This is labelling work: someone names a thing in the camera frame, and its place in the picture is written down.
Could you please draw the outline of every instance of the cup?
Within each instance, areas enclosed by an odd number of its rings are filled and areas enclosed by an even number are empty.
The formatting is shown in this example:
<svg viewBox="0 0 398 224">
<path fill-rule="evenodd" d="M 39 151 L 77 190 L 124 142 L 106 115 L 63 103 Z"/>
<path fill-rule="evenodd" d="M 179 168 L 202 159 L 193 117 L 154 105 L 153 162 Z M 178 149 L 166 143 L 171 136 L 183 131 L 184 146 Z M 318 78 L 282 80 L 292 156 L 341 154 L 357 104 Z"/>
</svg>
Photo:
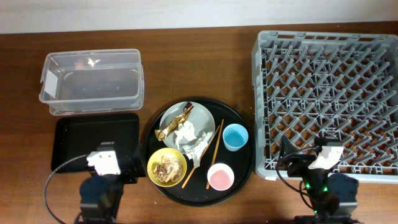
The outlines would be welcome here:
<svg viewBox="0 0 398 224">
<path fill-rule="evenodd" d="M 207 172 L 207 181 L 215 190 L 227 190 L 234 183 L 234 172 L 222 163 L 214 164 Z"/>
<path fill-rule="evenodd" d="M 229 151 L 238 151 L 248 142 L 248 139 L 248 131 L 240 124 L 230 124 L 224 129 L 223 141 Z"/>
</svg>

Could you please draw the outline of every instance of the black round plate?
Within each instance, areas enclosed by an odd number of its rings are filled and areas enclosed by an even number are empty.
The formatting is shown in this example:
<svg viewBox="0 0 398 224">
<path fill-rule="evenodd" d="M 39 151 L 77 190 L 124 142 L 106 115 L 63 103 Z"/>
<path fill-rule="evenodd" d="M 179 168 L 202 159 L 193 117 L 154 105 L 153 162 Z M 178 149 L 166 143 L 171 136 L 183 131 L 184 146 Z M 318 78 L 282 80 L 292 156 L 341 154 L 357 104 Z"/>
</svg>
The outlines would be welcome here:
<svg viewBox="0 0 398 224">
<path fill-rule="evenodd" d="M 211 188 L 211 186 L 206 190 L 207 171 L 211 166 L 211 160 L 213 159 L 218 134 L 215 136 L 211 146 L 200 161 L 200 167 L 194 171 L 184 189 L 182 189 L 181 186 L 193 168 L 193 162 L 189 161 L 186 156 L 187 174 L 185 174 L 185 177 L 179 184 L 167 188 L 159 187 L 157 185 L 155 186 L 166 197 L 183 205 L 202 207 L 223 202 L 238 192 L 251 174 L 252 163 L 254 161 L 254 138 L 248 127 L 245 125 L 243 118 L 228 105 L 208 98 L 191 98 L 184 101 L 194 101 L 206 107 L 210 113 L 212 113 L 216 126 L 219 126 L 221 124 L 221 120 L 224 119 L 223 129 L 233 123 L 243 125 L 249 132 L 249 141 L 240 150 L 231 152 L 225 148 L 223 138 L 220 136 L 220 145 L 218 146 L 216 163 L 220 162 L 229 165 L 234 171 L 235 176 L 234 183 L 228 190 L 217 191 Z M 150 156 L 155 151 L 166 147 L 163 141 L 158 141 L 156 139 L 154 134 L 155 129 L 159 128 L 160 119 L 163 114 L 164 112 L 158 115 L 145 138 L 143 152 L 145 163 L 148 162 Z"/>
</svg>

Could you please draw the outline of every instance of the pink liquid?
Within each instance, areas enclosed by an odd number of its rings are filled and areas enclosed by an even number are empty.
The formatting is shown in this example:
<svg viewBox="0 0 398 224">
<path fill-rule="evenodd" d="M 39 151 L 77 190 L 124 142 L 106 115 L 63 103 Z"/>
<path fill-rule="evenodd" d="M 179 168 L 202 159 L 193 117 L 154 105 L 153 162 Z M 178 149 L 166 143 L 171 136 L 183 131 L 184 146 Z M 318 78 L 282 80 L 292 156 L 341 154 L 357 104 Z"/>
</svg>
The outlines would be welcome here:
<svg viewBox="0 0 398 224">
<path fill-rule="evenodd" d="M 226 190 L 231 186 L 231 179 L 225 171 L 219 170 L 210 177 L 210 183 L 218 190 Z"/>
</svg>

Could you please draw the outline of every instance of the wooden chopstick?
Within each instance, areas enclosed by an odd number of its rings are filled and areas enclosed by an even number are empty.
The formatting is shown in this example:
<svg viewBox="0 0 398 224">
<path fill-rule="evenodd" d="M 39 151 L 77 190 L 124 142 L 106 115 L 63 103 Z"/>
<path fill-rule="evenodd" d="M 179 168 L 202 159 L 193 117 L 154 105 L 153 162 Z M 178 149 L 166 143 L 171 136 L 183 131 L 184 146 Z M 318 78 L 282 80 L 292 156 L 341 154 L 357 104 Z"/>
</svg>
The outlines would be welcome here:
<svg viewBox="0 0 398 224">
<path fill-rule="evenodd" d="M 203 151 L 203 153 L 201 154 L 200 159 L 202 159 L 202 157 L 205 155 L 207 149 L 209 148 L 211 142 L 212 142 L 213 139 L 214 139 L 214 136 L 216 136 L 216 134 L 217 134 L 219 128 L 220 128 L 220 126 L 217 127 L 217 129 L 216 129 L 216 131 L 214 132 L 213 136 L 211 137 L 211 139 L 210 139 L 210 141 L 209 141 L 209 143 L 208 143 L 206 149 L 205 149 L 205 150 Z M 188 180 L 189 180 L 189 178 L 191 178 L 191 176 L 192 176 L 192 174 L 193 174 L 193 171 L 195 171 L 195 169 L 196 169 L 196 168 L 193 168 L 193 169 L 191 170 L 191 173 L 189 173 L 188 177 L 185 179 L 184 183 L 183 183 L 182 186 L 181 186 L 182 189 L 183 189 L 183 188 L 186 186 L 186 184 L 188 183 Z"/>
<path fill-rule="evenodd" d="M 218 138 L 217 138 L 217 144 L 216 144 L 216 149 L 214 150 L 214 154 L 213 154 L 213 160 L 211 162 L 211 165 L 214 165 L 214 163 L 216 162 L 216 156 L 217 156 L 217 151 L 218 151 L 218 145 L 220 144 L 220 137 L 221 137 L 221 133 L 223 132 L 223 124 L 224 124 L 224 119 L 221 122 L 221 128 L 220 128 L 220 133 L 218 133 Z M 206 189 L 209 189 L 209 182 L 207 182 L 206 184 Z"/>
</svg>

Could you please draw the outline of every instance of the gray dish rack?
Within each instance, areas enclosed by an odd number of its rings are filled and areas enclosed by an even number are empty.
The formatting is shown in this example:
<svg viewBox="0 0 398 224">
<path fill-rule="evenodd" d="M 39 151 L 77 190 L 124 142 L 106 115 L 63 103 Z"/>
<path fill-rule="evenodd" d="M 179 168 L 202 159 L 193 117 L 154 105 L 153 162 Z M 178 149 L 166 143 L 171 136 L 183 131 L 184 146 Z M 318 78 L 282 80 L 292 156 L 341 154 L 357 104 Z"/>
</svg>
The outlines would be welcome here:
<svg viewBox="0 0 398 224">
<path fill-rule="evenodd" d="M 345 147 L 334 172 L 398 184 L 397 76 L 395 35 L 260 32 L 252 50 L 257 175 L 277 177 L 283 134 L 303 148 L 322 133 Z"/>
</svg>

